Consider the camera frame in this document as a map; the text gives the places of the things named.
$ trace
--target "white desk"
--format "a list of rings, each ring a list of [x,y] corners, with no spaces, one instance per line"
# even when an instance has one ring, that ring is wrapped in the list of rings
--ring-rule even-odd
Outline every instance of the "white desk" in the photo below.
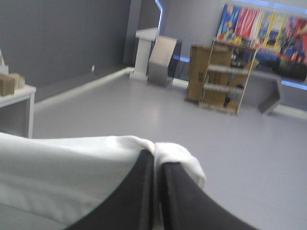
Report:
[[[36,88],[33,86],[26,85],[23,89],[15,90],[15,94],[7,95],[4,97],[0,96],[0,108],[12,105],[18,102],[25,101],[25,126],[24,134],[26,138],[32,138],[33,135],[33,115],[34,115],[34,98],[35,98]]]

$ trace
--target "colorful painting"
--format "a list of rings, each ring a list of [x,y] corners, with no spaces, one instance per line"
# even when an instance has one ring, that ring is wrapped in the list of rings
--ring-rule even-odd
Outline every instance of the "colorful painting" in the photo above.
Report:
[[[259,47],[259,69],[300,81],[307,76],[307,19],[226,4],[217,39]]]

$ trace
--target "gray floor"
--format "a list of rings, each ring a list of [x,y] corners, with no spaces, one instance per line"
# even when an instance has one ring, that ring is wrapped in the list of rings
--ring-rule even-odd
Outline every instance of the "gray floor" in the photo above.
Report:
[[[39,104],[35,138],[137,135],[185,146],[206,173],[207,193],[263,230],[307,227],[307,121],[239,117],[185,102],[185,90],[127,76]]]

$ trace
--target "wooden shelf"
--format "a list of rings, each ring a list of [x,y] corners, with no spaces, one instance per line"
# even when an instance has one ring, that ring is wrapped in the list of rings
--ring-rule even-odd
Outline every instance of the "wooden shelf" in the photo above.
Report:
[[[238,49],[248,50],[248,51],[252,51],[252,52],[257,51],[257,48],[256,47],[252,47],[252,46],[242,46],[242,45],[238,45],[236,43],[224,42],[224,41],[219,41],[219,40],[215,40],[214,42],[215,42],[215,44],[221,45],[221,46],[227,46],[227,47],[231,47],[231,48],[238,48]]]
[[[205,90],[211,90],[211,91],[217,91],[217,92],[234,92],[234,93],[243,93],[243,89],[238,88],[238,87],[231,87],[231,86],[226,86],[226,85],[216,85],[216,84],[210,84],[206,83],[204,85]]]
[[[219,112],[223,112],[223,113],[227,113],[227,114],[231,114],[231,115],[236,115],[236,110],[235,109],[231,109],[231,108],[225,108],[222,105],[214,105],[214,104],[209,104],[209,103],[199,103],[199,108],[207,108],[213,111],[219,111]]]
[[[209,71],[221,72],[221,73],[231,73],[231,74],[240,74],[240,75],[248,75],[248,69],[239,69],[227,66],[219,66],[219,65],[209,65]]]

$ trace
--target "white podium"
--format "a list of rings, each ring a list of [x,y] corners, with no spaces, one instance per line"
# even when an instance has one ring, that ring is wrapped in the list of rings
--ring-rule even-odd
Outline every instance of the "white podium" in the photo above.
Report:
[[[155,41],[159,34],[158,28],[138,30],[136,38],[139,38],[139,46],[136,55],[134,72],[130,74],[131,79],[146,80],[148,79],[147,67],[152,42]]]

